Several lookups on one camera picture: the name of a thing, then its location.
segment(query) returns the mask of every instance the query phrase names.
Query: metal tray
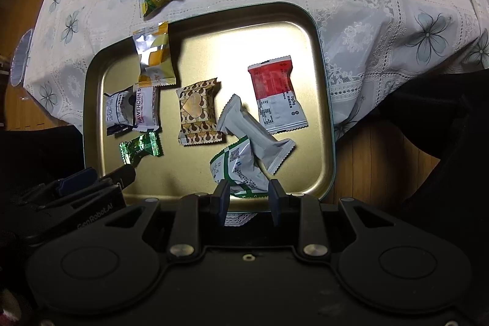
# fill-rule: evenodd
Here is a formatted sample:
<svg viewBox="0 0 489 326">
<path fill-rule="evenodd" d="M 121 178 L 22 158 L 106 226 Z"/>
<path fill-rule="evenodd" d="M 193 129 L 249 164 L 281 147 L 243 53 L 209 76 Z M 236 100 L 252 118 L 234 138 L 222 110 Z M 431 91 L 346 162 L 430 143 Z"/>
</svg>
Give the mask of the metal tray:
<svg viewBox="0 0 489 326">
<path fill-rule="evenodd" d="M 203 14 L 169 26 L 170 52 L 178 76 L 177 86 L 217 77 L 216 116 L 233 93 L 258 119 L 248 66 L 268 59 L 292 56 L 290 76 L 309 127 L 275 134 L 277 140 L 292 138 L 296 148 L 279 168 L 278 178 L 286 192 L 322 198 L 333 184 L 335 172 L 332 120 L 328 87 L 316 25 L 302 8 L 289 3 L 251 5 Z M 86 74 L 84 99 L 84 151 L 87 166 L 99 175 L 122 163 L 119 143 L 137 137 L 130 132 L 119 138 L 106 136 L 105 99 L 138 80 L 139 56 L 131 38 L 100 51 Z M 234 143 L 190 145 L 178 143 L 179 103 L 175 87 L 160 90 L 161 145 L 164 155 L 146 156 L 136 168 L 136 181 L 124 190 L 128 204 L 145 197 L 176 201 L 194 192 L 212 193 L 216 187 L 209 161 Z M 267 198 L 231 198 L 229 211 L 265 211 Z"/>
</svg>

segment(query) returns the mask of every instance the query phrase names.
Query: screw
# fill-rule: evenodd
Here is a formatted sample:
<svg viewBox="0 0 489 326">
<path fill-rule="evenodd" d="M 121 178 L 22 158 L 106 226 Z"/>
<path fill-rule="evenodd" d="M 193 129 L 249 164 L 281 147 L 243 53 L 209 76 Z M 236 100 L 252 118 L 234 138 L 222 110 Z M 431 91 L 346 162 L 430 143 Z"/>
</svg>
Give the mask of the screw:
<svg viewBox="0 0 489 326">
<path fill-rule="evenodd" d="M 178 243 L 170 248 L 170 253 L 176 257 L 186 257 L 194 253 L 194 247 L 186 243 Z"/>
<path fill-rule="evenodd" d="M 243 256 L 243 261 L 255 261 L 255 256 L 253 254 L 245 254 Z"/>
<path fill-rule="evenodd" d="M 325 245 L 319 245 L 316 243 L 311 243 L 310 245 L 304 246 L 304 249 L 302 250 L 307 255 L 311 255 L 313 257 L 321 257 L 328 252 L 328 248 Z"/>
</svg>

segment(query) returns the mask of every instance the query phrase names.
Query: white and green package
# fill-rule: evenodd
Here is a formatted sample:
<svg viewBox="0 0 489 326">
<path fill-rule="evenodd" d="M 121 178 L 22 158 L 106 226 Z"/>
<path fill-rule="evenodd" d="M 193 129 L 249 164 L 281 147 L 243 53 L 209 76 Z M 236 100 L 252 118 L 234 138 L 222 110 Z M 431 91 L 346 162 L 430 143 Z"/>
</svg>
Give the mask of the white and green package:
<svg viewBox="0 0 489 326">
<path fill-rule="evenodd" d="M 231 185 L 231 195 L 238 198 L 256 198 L 268 193 L 268 179 L 259 167 L 251 150 L 248 136 L 224 148 L 211 161 L 211 173 L 218 183 L 226 179 Z"/>
</svg>

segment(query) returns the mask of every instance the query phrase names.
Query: heart label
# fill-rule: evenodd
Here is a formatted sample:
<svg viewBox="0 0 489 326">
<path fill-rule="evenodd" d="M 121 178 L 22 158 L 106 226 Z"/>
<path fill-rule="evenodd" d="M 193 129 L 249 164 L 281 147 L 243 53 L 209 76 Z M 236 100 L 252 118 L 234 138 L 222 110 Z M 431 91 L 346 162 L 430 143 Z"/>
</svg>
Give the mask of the heart label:
<svg viewBox="0 0 489 326">
<path fill-rule="evenodd" d="M 185 104 L 182 106 L 182 109 L 187 112 L 191 117 L 198 118 L 202 115 L 202 96 L 199 93 L 192 93 Z"/>
</svg>

